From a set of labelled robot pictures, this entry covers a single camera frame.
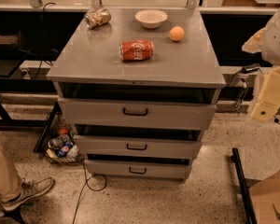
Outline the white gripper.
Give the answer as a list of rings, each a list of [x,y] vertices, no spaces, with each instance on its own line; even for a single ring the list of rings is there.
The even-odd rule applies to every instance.
[[[242,51],[251,54],[262,52],[264,32],[264,28],[255,32],[244,42]],[[280,106],[280,66],[272,68],[264,75],[259,101],[262,103],[256,103],[252,108],[251,118],[257,121],[272,119]]]

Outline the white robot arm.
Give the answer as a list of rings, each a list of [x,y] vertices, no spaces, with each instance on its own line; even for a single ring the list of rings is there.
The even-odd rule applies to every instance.
[[[267,121],[280,108],[280,8],[266,26],[253,34],[242,51],[261,53],[261,58],[273,67],[255,84],[255,94],[249,113],[253,120]]]

